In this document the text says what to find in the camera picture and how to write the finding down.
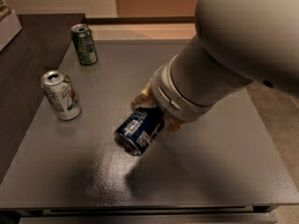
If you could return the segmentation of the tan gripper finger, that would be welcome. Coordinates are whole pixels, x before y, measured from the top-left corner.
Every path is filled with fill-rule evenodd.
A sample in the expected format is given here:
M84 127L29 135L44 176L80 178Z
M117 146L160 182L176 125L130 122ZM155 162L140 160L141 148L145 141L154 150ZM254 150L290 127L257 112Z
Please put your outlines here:
M154 108L156 106L157 104L152 94L150 83L147 84L130 104L132 110L137 110L138 108Z
M182 120L176 119L168 114L164 115L163 120L164 127L162 129L162 132L164 134L176 133L184 125L184 122Z

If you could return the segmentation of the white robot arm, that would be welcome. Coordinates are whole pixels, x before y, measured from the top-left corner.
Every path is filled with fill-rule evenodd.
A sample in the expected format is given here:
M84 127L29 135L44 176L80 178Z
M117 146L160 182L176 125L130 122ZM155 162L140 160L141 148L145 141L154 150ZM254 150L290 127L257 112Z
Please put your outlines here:
M198 0L194 25L193 39L131 102L160 107L167 133L252 82L299 95L299 0Z

